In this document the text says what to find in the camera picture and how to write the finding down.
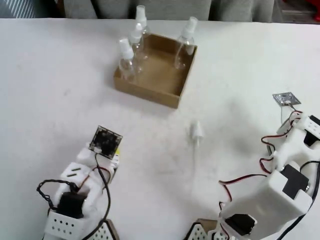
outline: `spray nozzle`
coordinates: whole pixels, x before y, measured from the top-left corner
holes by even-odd
[[[147,26],[146,8],[143,5],[136,6],[135,20],[141,24],[142,28]]]
[[[186,39],[191,38],[196,30],[197,24],[198,24],[198,19],[194,16],[191,16],[189,18],[189,21],[187,22],[187,24],[182,30],[182,36],[185,37]]]
[[[135,25],[135,29],[130,33],[129,40],[132,44],[138,44],[142,37],[143,28],[140,23]]]
[[[121,38],[119,40],[119,46],[124,59],[132,59],[134,57],[134,51],[129,44],[128,38]]]

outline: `white table surface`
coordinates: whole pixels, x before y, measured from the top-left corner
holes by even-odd
[[[154,33],[172,38],[184,24],[149,21]],[[98,125],[123,135],[108,216],[120,238],[180,240],[197,218],[217,217],[218,201],[227,200],[218,180],[261,173],[260,138],[280,125],[273,93],[292,91],[299,109],[320,117],[318,25],[199,22],[178,109],[115,90],[117,39],[133,26],[0,20],[0,239],[41,239],[48,205],[36,187],[58,178]],[[205,139],[193,180],[194,119]],[[260,180],[231,186],[233,197]],[[286,239],[318,239],[319,211],[317,199]]]

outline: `red wire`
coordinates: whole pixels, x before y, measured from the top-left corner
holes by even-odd
[[[108,173],[109,173],[109,180],[110,180],[110,178],[111,178],[111,173],[110,173],[110,171],[107,169],[107,168],[105,168],[105,167],[99,167],[101,170],[104,170],[104,171],[107,171]],[[83,185],[85,184],[85,182],[88,180],[88,178],[89,178],[89,174],[85,177],[85,179],[83,180],[83,182],[80,184],[80,186],[79,186],[79,190],[83,187]]]
[[[272,161],[274,158],[272,157],[272,158],[270,158],[270,159],[267,159],[267,158],[260,158],[260,160],[259,160],[259,164],[260,164],[260,167],[261,167],[261,169],[262,169],[262,171],[264,171],[265,173],[267,173],[267,174],[271,174],[271,171],[269,171],[268,169],[266,169],[266,167],[265,167],[265,165],[264,165],[264,163],[263,163],[263,161],[266,161],[266,162],[270,162],[270,161]]]
[[[241,180],[248,179],[248,178],[251,178],[251,177],[256,177],[256,176],[267,177],[267,175],[265,175],[265,174],[248,174],[248,175],[241,176],[241,177],[238,177],[238,178],[236,178],[234,180],[230,180],[230,181],[221,181],[221,180],[219,180],[219,183],[224,186],[224,185],[234,184],[234,183],[237,183],[237,182],[239,182]]]
[[[222,210],[222,206],[221,206],[221,204],[224,204],[224,202],[219,201],[219,208],[220,208],[220,211]]]
[[[294,114],[294,113],[302,114],[302,111],[297,111],[297,110],[292,111],[292,112],[290,113],[290,116],[289,116],[289,117],[287,118],[287,120],[285,120],[285,122],[283,123],[283,125],[284,125],[287,121],[290,121],[290,118],[291,118],[292,114]],[[262,142],[263,144],[266,144],[266,145],[271,146],[271,147],[273,148],[273,151],[275,151],[275,150],[276,150],[275,145],[273,145],[273,144],[270,143],[270,142],[264,141],[264,139],[284,137],[285,135],[287,135],[287,134],[292,130],[292,128],[293,128],[293,122],[294,122],[295,120],[300,120],[300,119],[301,119],[301,117],[296,117],[295,119],[293,119],[292,121],[290,121],[290,128],[289,128],[289,130],[286,131],[285,133],[279,134],[279,135],[267,135],[267,136],[263,136],[263,137],[261,138],[261,142]]]
[[[227,240],[229,240],[230,239],[230,236],[229,236],[229,234],[227,233],[227,231],[224,229],[224,227],[222,226],[222,224],[220,223],[220,226],[221,226],[221,228],[222,228],[222,230],[224,231],[224,233],[227,235]]]

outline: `cardboard box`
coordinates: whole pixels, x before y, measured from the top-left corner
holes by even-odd
[[[117,68],[114,73],[115,88],[171,108],[178,108],[197,46],[192,46],[194,51],[191,55],[183,56],[187,62],[184,69],[176,69],[174,66],[176,47],[177,42],[173,39],[155,34],[148,36],[145,41],[148,59],[141,64],[143,71],[137,75],[137,82],[123,80]]]

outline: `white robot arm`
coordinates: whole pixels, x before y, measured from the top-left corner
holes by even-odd
[[[71,162],[58,180],[45,180],[37,191],[49,202],[43,240],[119,239],[112,222],[108,184],[119,166],[117,152],[122,137],[101,126],[76,162]],[[60,183],[52,201],[40,188],[46,182]]]
[[[249,195],[227,203],[220,212],[222,226],[239,240],[260,240],[277,233],[288,221],[303,218],[313,204],[320,168],[308,164],[300,170],[303,164],[320,159],[320,120],[295,114],[295,120],[289,118],[278,130],[283,137],[271,144],[279,146],[272,153],[272,173]]]

